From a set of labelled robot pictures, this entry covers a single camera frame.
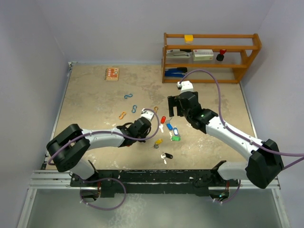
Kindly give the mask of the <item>red tag key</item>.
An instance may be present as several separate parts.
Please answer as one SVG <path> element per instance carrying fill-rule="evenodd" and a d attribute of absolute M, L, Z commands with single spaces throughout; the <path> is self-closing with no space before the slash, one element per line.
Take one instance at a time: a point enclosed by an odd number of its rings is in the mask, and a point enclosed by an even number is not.
<path fill-rule="evenodd" d="M 160 120 L 160 124 L 159 124 L 159 129 L 160 129 L 160 131 L 163 133 L 164 131 L 163 131 L 163 124 L 165 123 L 165 121 L 166 121 L 166 116 L 162 116 L 161 117 L 161 120 Z"/>

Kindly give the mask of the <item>blue white tag key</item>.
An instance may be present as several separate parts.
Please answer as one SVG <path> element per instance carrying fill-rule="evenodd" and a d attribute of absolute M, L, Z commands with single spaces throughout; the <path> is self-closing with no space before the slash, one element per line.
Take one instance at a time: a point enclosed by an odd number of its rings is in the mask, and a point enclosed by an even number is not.
<path fill-rule="evenodd" d="M 176 127 L 174 127 L 171 131 L 170 131 L 170 136 L 171 137 L 178 137 L 179 136 L 179 132 L 178 129 Z"/>

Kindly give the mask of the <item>yellow tag key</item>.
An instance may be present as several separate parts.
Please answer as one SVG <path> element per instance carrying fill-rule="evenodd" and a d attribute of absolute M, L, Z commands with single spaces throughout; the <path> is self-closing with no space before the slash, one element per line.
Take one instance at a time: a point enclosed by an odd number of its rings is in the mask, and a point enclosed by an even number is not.
<path fill-rule="evenodd" d="M 150 150 L 152 149 L 158 149 L 159 145 L 163 142 L 163 139 L 158 139 L 154 142 L 153 146 L 150 148 Z"/>

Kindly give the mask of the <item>green tag key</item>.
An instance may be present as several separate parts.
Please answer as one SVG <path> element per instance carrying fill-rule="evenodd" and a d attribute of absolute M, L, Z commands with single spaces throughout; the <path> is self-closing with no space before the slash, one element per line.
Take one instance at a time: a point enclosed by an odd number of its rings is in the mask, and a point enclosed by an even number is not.
<path fill-rule="evenodd" d="M 181 137 L 179 136 L 179 135 L 173 135 L 173 136 L 171 136 L 171 141 L 176 141 L 176 142 L 178 142 L 178 141 L 180 141 L 181 140 Z"/>

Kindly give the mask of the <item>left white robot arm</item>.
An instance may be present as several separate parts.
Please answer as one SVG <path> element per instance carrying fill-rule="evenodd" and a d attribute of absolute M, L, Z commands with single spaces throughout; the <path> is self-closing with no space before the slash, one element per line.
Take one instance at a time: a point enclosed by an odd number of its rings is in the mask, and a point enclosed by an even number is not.
<path fill-rule="evenodd" d="M 151 120 L 141 115 L 134 123 L 95 132 L 71 124 L 47 144 L 51 156 L 48 164 L 56 166 L 59 172 L 71 171 L 86 186 L 93 186 L 98 180 L 97 171 L 83 159 L 84 154 L 97 148 L 131 146 L 137 140 L 145 142 L 151 130 Z"/>

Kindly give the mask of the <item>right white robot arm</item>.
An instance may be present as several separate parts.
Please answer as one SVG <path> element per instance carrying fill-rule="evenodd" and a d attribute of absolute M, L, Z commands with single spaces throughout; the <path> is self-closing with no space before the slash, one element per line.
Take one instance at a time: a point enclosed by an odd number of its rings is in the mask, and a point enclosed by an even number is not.
<path fill-rule="evenodd" d="M 284 164 L 276 142 L 262 141 L 238 130 L 228 123 L 222 123 L 220 116 L 202 108 L 197 92 L 184 92 L 168 97 L 169 116 L 185 117 L 191 126 L 213 136 L 237 151 L 245 162 L 224 162 L 211 174 L 212 182 L 222 186 L 231 179 L 249 180 L 258 188 L 266 188 L 283 170 Z"/>

